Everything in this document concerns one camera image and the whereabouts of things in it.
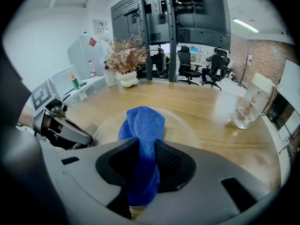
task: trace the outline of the white flower pot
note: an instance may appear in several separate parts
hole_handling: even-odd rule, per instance
[[[127,74],[116,73],[116,79],[120,80],[125,88],[137,85],[136,71]]]

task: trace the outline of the ceiling light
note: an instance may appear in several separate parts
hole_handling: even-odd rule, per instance
[[[244,23],[244,22],[240,21],[239,19],[234,18],[233,21],[240,24],[240,25],[242,25],[242,26],[244,26],[244,27],[246,27],[246,28],[248,28],[248,29],[250,29],[253,32],[259,32],[259,30],[255,29],[254,27],[251,27],[247,23]]]

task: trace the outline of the black metal pole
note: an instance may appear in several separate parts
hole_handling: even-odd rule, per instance
[[[146,12],[145,12],[145,4],[144,0],[138,1],[138,14],[140,20],[140,28],[142,31],[142,42],[143,46],[146,47],[147,50],[147,58],[146,58],[146,76],[147,80],[152,80],[152,70],[153,65],[150,57],[150,47],[149,47],[149,37],[148,37],[148,27],[146,21]]]
[[[248,57],[249,57],[249,54],[247,54],[247,59],[246,59],[245,67],[244,67],[244,72],[243,72],[242,78],[240,79],[240,83],[238,84],[239,87],[242,86],[241,83],[242,83],[242,80],[243,80],[243,77],[244,77],[244,74],[245,74],[245,71],[246,71]]]
[[[165,0],[168,12],[169,23],[169,41],[170,41],[170,66],[169,66],[169,82],[176,82],[176,24],[175,13],[173,8],[173,0]]]
[[[163,11],[161,9],[161,2],[160,0],[151,0],[151,10],[152,16],[162,14]]]

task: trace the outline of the office chair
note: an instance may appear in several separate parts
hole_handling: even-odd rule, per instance
[[[200,77],[202,75],[201,72],[191,70],[191,53],[189,52],[189,48],[187,46],[181,46],[181,50],[177,52],[179,60],[180,60],[180,68],[179,74],[184,75],[187,80],[179,80],[180,82],[186,82],[189,85],[195,84],[191,80],[193,77]]]
[[[210,81],[202,81],[202,86],[204,84],[211,84],[211,88],[213,86],[216,86],[217,88],[220,88],[220,91],[222,91],[222,88],[217,85],[216,82],[221,81],[225,77],[225,71],[227,69],[227,66],[230,62],[229,58],[225,58],[220,55],[219,52],[217,54],[212,56],[211,61],[211,69],[208,73],[208,76],[211,77]]]
[[[156,71],[153,72],[154,77],[164,77],[167,78],[167,70],[164,65],[164,57],[162,54],[155,54],[151,56],[152,64],[155,64]]]

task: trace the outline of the bottle cap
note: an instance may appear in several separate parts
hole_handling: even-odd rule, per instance
[[[258,87],[268,95],[272,94],[273,88],[275,87],[275,84],[271,79],[268,79],[259,73],[254,74],[251,82],[254,86]]]

